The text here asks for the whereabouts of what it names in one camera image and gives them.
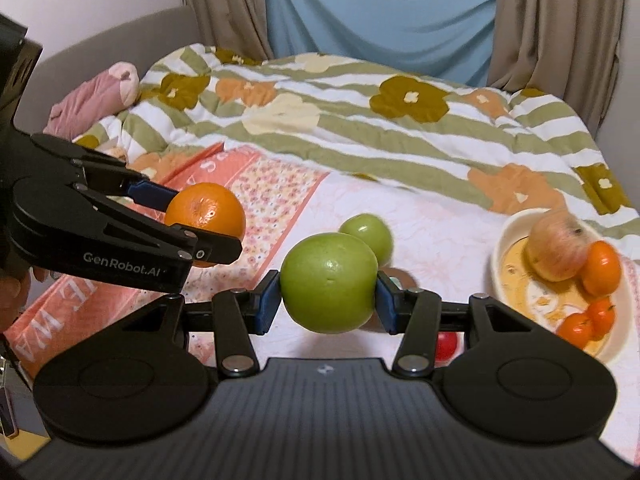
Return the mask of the person's left hand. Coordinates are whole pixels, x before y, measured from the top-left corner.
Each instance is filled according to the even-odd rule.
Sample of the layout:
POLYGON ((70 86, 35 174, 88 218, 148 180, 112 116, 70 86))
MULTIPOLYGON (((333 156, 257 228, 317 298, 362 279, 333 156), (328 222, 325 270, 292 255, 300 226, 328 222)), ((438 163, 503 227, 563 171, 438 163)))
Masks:
POLYGON ((0 280, 0 330, 7 330, 18 318, 24 307, 32 304, 52 283, 50 273, 32 268, 19 280, 1 272, 0 280))

